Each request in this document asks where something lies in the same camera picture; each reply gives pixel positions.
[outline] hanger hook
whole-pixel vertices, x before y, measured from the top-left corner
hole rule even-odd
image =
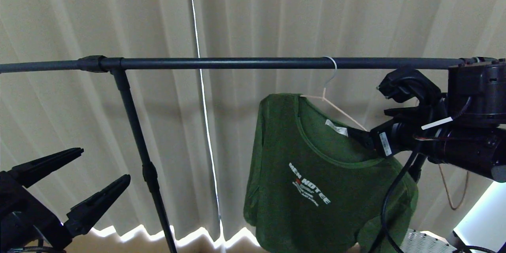
[[[327,92],[327,84],[331,82],[332,79],[334,79],[334,77],[338,73],[338,64],[336,63],[336,61],[332,57],[325,57],[325,58],[332,60],[332,62],[334,63],[334,74],[329,80],[327,80],[327,82],[325,82],[325,84],[323,84],[323,94],[321,96],[321,100],[325,100],[325,93]]]

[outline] clothing rack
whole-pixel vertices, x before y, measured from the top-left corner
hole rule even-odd
[[[416,69],[445,70],[450,66],[473,62],[471,59],[435,59],[409,57],[334,57],[338,69],[397,69],[412,66]],[[135,109],[130,84],[125,70],[139,69],[334,69],[334,63],[327,57],[250,57],[250,58],[153,58],[125,59],[91,55],[78,60],[49,62],[24,62],[0,64],[0,73],[82,70],[95,73],[110,72],[121,94],[130,128],[142,161],[142,174],[151,192],[160,223],[165,233],[169,250],[176,253],[177,248],[170,231],[168,217],[163,205],[158,183],[157,169],[153,165],[141,124]]]

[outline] white cable tag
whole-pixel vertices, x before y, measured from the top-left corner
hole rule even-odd
[[[379,139],[381,140],[381,145],[383,145],[383,151],[385,151],[385,156],[389,156],[392,154],[392,149],[390,149],[390,143],[388,143],[387,134],[382,132],[379,134]]]
[[[443,123],[447,123],[447,122],[450,122],[452,120],[453,119],[451,117],[444,118],[442,120],[438,120],[438,121],[435,121],[435,122],[428,123],[426,125],[422,125],[421,129],[426,130],[426,129],[431,128],[431,127],[437,127],[438,125],[442,125]]]
[[[327,119],[327,121],[325,122],[325,125],[330,126],[334,131],[336,131],[336,133],[342,134],[343,136],[347,136],[347,128],[339,127],[339,126],[337,127],[329,119]]]

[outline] shirt logo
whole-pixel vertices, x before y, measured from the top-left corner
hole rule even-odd
[[[298,192],[300,193],[300,195],[302,195],[302,197],[309,199],[316,206],[318,206],[318,203],[314,199],[315,195],[320,197],[320,199],[322,199],[322,201],[325,204],[330,203],[330,200],[321,192],[321,190],[314,183],[311,183],[311,181],[309,181],[306,178],[302,178],[302,175],[297,171],[297,168],[293,166],[293,164],[291,164],[291,162],[289,163],[289,167],[296,176],[295,181],[293,181],[292,184],[297,188]]]

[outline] light under curtain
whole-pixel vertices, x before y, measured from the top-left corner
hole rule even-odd
[[[506,0],[194,0],[202,57],[504,57]],[[0,62],[108,57],[196,57],[191,0],[0,0]],[[340,70],[327,98],[365,127],[398,107],[376,86],[389,71]],[[446,90],[445,71],[424,74]],[[204,228],[229,240],[244,227],[246,181],[258,104],[270,93],[319,96],[331,71],[127,71],[148,151],[177,239]],[[326,105],[327,114],[349,123]],[[128,190],[96,225],[119,235],[161,230],[119,92],[109,74],[0,75],[0,168],[70,147],[81,158],[31,187],[65,219],[68,209],[121,174]],[[398,156],[403,163],[406,155]],[[466,173],[444,166],[458,199]],[[437,165],[427,163],[411,228],[446,236],[490,181],[471,174],[450,210]],[[216,195],[220,203],[218,215]]]

